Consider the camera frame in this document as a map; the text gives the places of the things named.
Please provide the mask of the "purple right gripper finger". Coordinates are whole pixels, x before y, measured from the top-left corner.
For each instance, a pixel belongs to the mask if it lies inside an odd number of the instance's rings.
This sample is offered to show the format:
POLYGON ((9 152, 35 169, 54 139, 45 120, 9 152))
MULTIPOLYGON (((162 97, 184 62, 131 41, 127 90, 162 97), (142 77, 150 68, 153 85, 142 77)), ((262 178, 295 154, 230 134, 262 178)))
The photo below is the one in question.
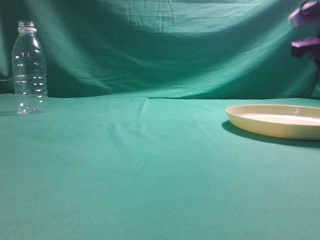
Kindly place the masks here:
POLYGON ((302 58, 305 55, 320 54, 320 37, 312 36, 291 43, 291 55, 296 58, 302 58))

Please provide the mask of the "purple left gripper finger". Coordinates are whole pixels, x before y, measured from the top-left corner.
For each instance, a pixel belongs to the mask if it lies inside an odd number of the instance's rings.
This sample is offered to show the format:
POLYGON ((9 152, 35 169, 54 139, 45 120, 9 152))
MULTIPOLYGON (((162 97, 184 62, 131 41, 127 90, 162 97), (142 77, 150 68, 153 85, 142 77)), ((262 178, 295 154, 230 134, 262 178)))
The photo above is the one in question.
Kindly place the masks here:
POLYGON ((288 17, 292 27, 310 25, 320 20, 320 1, 305 0, 299 8, 294 10, 288 17))

